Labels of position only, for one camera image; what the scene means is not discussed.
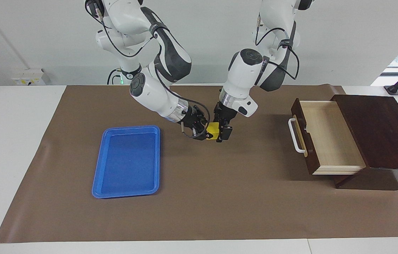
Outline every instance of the white wall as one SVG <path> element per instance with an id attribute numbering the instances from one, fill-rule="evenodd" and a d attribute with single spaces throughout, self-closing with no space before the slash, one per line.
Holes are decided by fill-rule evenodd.
<path id="1" fill-rule="evenodd" d="M 252 47 L 261 0 L 145 0 L 193 59 L 180 83 L 221 83 L 231 57 Z M 287 84 L 370 85 L 398 54 L 398 0 L 317 0 L 297 16 L 301 73 Z M 44 68 L 54 85 L 104 84 L 116 67 L 82 0 L 0 0 L 0 85 L 12 69 Z M 141 54 L 149 63 L 156 42 Z"/>

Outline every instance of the table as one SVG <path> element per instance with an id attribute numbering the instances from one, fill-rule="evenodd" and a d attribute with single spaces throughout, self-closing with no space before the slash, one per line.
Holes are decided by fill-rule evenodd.
<path id="1" fill-rule="evenodd" d="M 0 225 L 65 86 L 0 86 Z M 344 87 L 383 95 L 381 87 Z M 0 244 L 0 253 L 398 253 L 398 238 Z"/>

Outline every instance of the yellow object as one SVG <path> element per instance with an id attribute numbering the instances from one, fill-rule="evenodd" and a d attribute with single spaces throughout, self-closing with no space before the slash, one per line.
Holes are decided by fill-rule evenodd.
<path id="1" fill-rule="evenodd" d="M 207 132 L 213 135 L 212 138 L 207 138 L 207 140 L 217 140 L 219 136 L 219 122 L 211 122 L 207 128 Z"/>

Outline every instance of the white robotic arm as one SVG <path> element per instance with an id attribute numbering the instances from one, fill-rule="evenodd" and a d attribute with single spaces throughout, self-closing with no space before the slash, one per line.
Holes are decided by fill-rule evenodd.
<path id="1" fill-rule="evenodd" d="M 103 25 L 96 35 L 97 43 L 117 56 L 122 76 L 131 79 L 130 94 L 141 105 L 183 127 L 191 128 L 192 138 L 211 137 L 206 131 L 207 120 L 197 106 L 170 91 L 169 87 L 188 75 L 191 58 L 175 40 L 170 30 L 142 0 L 87 0 L 85 5 Z M 144 41 L 149 32 L 160 44 L 154 61 L 141 68 L 137 53 L 127 48 Z"/>
<path id="2" fill-rule="evenodd" d="M 298 45 L 294 41 L 294 16 L 297 10 L 307 10 L 313 2 L 314 0 L 262 0 L 254 41 L 260 52 L 244 49 L 231 60 L 228 80 L 221 89 L 214 111 L 213 122 L 219 123 L 217 142 L 229 139 L 233 130 L 229 124 L 237 113 L 250 117 L 257 111 L 257 103 L 249 96 L 252 87 L 258 86 L 265 91 L 280 88 L 285 74 L 289 74 L 287 64 L 290 53 L 295 54 L 293 48 Z"/>

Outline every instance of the blue plastic tray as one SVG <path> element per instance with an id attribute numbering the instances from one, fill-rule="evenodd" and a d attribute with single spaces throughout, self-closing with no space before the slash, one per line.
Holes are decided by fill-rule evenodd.
<path id="1" fill-rule="evenodd" d="M 92 194 L 119 198 L 154 194 L 160 186 L 160 128 L 122 127 L 102 136 Z"/>

